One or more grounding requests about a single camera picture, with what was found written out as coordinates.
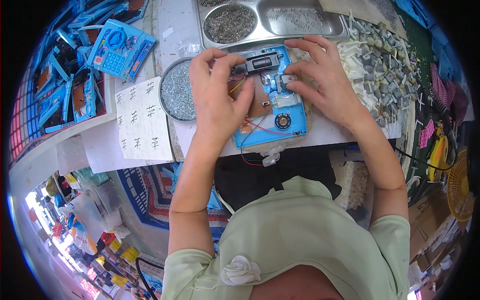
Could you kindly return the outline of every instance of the light green shirt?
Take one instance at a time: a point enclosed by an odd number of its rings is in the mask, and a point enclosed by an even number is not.
[[[345,300],[407,298],[405,218],[381,217],[367,231],[321,183],[295,177],[283,186],[233,214],[216,258],[196,249],[168,256],[162,300],[248,300],[254,285],[301,264],[321,270]],[[229,286],[220,279],[237,255],[259,265],[260,281]]]

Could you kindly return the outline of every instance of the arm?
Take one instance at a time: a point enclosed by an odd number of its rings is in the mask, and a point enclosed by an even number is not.
[[[197,115],[197,131],[183,163],[170,204],[168,254],[199,249],[214,257],[206,206],[213,184],[215,162],[237,130],[253,100],[253,80],[243,85],[237,101],[228,95],[231,68],[245,59],[209,48],[190,64],[190,82]]]
[[[316,62],[301,60],[289,65],[286,74],[303,73],[318,89],[295,81],[288,88],[309,99],[324,115],[350,130],[358,141],[375,186],[371,223],[382,216],[399,215],[408,220],[407,189],[398,159],[369,111],[358,100],[343,71],[336,44],[320,36],[285,41],[285,45],[310,53]]]

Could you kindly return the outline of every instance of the paper with chinese characters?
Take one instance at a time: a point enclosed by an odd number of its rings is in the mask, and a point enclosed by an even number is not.
[[[119,143],[124,158],[173,160],[167,116],[158,99],[160,77],[115,94]]]

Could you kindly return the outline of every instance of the woman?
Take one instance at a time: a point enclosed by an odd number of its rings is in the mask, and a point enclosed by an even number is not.
[[[245,59],[207,49],[190,66],[197,131],[170,205],[163,300],[407,297],[410,227],[397,157],[355,95],[336,45],[319,36],[285,45],[309,52],[316,64],[298,61],[284,73],[303,73],[318,83],[317,90],[300,81],[288,89],[309,99],[358,141],[375,186],[370,227],[358,226],[325,189],[302,189],[312,182],[294,177],[283,183],[283,190],[237,210],[213,258],[206,205],[215,162],[247,114],[253,81],[246,81],[233,102],[228,76]]]

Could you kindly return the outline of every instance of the hand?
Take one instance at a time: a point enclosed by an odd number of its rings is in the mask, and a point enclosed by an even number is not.
[[[285,45],[309,52],[316,64],[300,60],[288,65],[284,73],[303,73],[318,84],[315,90],[304,82],[294,81],[287,85],[288,89],[306,97],[329,119],[350,131],[367,115],[370,116],[343,70],[336,44],[324,37],[306,35],[304,40],[286,40]]]
[[[245,58],[240,55],[227,55],[218,48],[209,48],[192,59],[190,64],[190,82],[197,114],[195,136],[212,146],[218,154],[244,122],[253,100],[252,78],[243,84],[237,101],[228,95],[231,69],[244,62]]]

